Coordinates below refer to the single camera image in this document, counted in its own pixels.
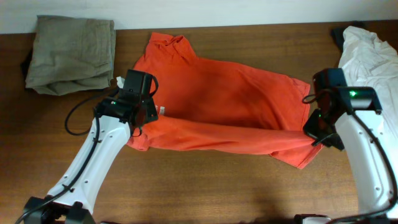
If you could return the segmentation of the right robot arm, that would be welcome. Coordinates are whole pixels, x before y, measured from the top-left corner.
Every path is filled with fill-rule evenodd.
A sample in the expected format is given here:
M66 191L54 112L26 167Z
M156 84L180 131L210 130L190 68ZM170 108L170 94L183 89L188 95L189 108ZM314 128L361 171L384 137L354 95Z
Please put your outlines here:
M330 218L301 214L295 223L397 223L397 144L387 136L375 89L348 86L343 70L324 69L313 78L303 103L317 109L303 127L313 139L346 151L358 194L357 215Z

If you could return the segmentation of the orange polo shirt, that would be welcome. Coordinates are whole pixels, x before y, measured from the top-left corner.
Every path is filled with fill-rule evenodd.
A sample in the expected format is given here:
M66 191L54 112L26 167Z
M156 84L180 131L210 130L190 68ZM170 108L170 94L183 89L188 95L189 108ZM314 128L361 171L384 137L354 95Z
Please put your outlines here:
M182 35L153 33L136 70L158 80L159 118L128 145L268 155L303 169L318 154L303 132L310 85L240 63L198 57Z

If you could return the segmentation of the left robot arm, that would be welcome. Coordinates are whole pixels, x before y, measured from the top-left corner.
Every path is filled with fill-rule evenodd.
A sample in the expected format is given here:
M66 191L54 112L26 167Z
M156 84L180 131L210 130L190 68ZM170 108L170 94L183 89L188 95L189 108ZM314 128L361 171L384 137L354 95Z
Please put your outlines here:
M93 109L86 140L63 177L44 198L31 197L17 223L94 223L93 209L100 187L119 151L136 129L156 121L153 95L119 93Z

